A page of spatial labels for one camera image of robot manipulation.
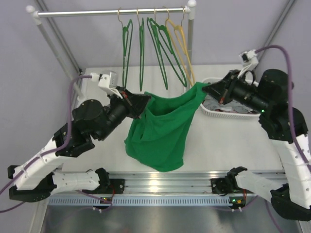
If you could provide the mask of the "green tank top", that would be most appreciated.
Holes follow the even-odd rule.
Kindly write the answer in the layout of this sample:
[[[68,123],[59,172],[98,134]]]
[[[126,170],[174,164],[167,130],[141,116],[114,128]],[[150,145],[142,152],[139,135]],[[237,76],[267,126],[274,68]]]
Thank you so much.
[[[132,121],[125,139],[127,155],[159,172],[183,166],[186,139],[195,112],[206,97],[206,83],[181,96],[164,98],[151,94],[141,117]]]

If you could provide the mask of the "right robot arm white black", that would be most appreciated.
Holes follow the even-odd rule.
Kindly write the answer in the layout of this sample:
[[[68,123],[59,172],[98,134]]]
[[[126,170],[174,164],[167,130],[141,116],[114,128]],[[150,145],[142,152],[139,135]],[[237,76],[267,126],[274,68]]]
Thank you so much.
[[[225,191],[245,189],[270,202],[282,218],[307,222],[311,219],[311,155],[304,116],[289,104],[293,87],[289,76],[278,69],[264,71],[257,85],[232,70],[202,90],[220,104],[237,101],[259,114],[259,124],[275,145],[287,179],[278,184],[239,166],[227,172]]]

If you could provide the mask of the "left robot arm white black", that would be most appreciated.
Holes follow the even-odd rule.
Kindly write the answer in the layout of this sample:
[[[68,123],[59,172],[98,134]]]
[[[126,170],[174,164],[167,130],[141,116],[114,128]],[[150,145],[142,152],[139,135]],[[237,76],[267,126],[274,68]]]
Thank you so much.
[[[106,106],[94,99],[81,103],[72,110],[69,122],[37,155],[23,165],[8,167],[11,200],[37,202],[61,192],[81,190],[97,194],[111,187],[104,168],[78,173],[58,170],[64,163],[94,149],[93,140],[104,141],[125,118],[140,118],[151,99],[148,94],[133,94],[123,87],[108,97],[110,103]]]

